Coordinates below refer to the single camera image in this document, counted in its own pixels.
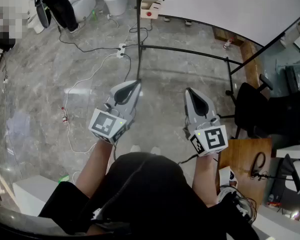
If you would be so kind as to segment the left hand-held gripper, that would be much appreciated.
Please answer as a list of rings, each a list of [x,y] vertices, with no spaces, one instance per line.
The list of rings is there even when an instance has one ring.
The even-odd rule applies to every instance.
[[[139,80],[114,86],[109,93],[110,100],[104,103],[105,108],[94,110],[88,129],[95,137],[114,145],[131,127],[140,92]]]

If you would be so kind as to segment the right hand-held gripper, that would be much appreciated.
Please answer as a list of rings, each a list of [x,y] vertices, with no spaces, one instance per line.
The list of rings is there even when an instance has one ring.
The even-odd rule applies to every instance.
[[[184,101],[186,118],[183,130],[196,154],[203,157],[226,149],[229,146],[226,126],[220,123],[213,101],[191,87],[185,90]]]

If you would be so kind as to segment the person's right forearm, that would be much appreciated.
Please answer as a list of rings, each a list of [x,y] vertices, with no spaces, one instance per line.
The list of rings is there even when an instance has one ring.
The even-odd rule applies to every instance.
[[[192,189],[207,207],[217,204],[215,155],[200,156],[196,159]]]

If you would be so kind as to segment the person's left forearm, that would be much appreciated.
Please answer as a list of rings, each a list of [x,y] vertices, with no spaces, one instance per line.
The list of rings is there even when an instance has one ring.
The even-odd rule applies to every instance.
[[[113,145],[99,140],[79,174],[75,186],[88,198],[91,198],[106,175]]]

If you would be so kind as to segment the white power strip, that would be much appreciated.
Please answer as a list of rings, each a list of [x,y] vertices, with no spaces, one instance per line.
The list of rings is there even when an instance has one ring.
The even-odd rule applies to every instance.
[[[121,59],[124,57],[125,54],[125,49],[126,49],[126,44],[125,43],[120,43],[118,48],[117,48],[117,53],[116,53],[116,57]]]

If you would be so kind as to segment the brown wooden bench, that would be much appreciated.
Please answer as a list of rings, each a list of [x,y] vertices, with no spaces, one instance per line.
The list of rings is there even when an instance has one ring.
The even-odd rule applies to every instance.
[[[212,31],[216,40],[225,42],[231,40],[231,44],[233,44],[236,47],[239,47],[243,61],[246,61],[252,55],[257,53],[257,47],[253,42],[237,34],[231,33],[226,30],[222,30],[217,27],[213,27]],[[261,60],[258,57],[256,57],[248,64],[246,64],[243,67],[243,69],[246,76],[246,82],[256,89],[259,88],[262,85],[260,75],[264,73]]]

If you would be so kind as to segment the brown wooden table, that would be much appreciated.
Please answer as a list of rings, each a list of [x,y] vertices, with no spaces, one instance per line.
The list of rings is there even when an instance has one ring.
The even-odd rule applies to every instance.
[[[269,172],[272,140],[270,138],[230,139],[228,148],[218,157],[218,169],[230,167],[238,181],[237,189],[247,198],[256,201],[258,208],[263,201],[266,180],[251,179],[251,169],[258,153],[265,154],[265,164],[261,172]]]

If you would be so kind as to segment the black office chair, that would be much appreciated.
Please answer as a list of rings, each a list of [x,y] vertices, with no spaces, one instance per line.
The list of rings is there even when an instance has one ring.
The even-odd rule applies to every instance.
[[[300,142],[300,91],[288,96],[266,98],[261,91],[273,89],[272,83],[259,75],[258,88],[244,82],[235,99],[234,122],[248,136],[266,138],[271,135]]]

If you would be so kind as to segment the small wooden box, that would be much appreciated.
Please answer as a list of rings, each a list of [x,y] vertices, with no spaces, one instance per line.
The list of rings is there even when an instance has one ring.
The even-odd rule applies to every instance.
[[[157,19],[161,6],[162,3],[158,3],[157,0],[142,0],[140,5],[140,17],[143,19]],[[152,15],[148,17],[147,12],[151,12]]]

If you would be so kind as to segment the person's black clothing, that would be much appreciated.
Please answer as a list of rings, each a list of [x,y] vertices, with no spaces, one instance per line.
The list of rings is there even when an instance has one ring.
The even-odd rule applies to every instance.
[[[144,152],[120,156],[91,197],[61,182],[39,215],[69,235],[96,226],[132,239],[259,240],[231,198],[208,207],[178,164]]]

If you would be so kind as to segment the white cabinet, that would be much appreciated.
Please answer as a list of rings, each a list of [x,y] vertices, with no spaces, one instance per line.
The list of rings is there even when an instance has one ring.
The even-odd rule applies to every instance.
[[[18,208],[22,214],[38,217],[58,183],[41,175],[12,184]]]

